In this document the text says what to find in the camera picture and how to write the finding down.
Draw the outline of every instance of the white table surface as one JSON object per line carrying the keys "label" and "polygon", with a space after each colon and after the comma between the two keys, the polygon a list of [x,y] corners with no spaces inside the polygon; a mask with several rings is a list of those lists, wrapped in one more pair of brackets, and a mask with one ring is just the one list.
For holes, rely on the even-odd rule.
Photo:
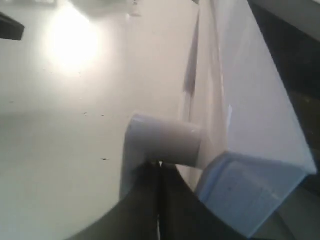
{"label": "white table surface", "polygon": [[132,114],[177,117],[196,11],[160,2],[140,17],[119,1],[0,2],[26,27],[0,39],[0,239],[62,240],[102,217]]}

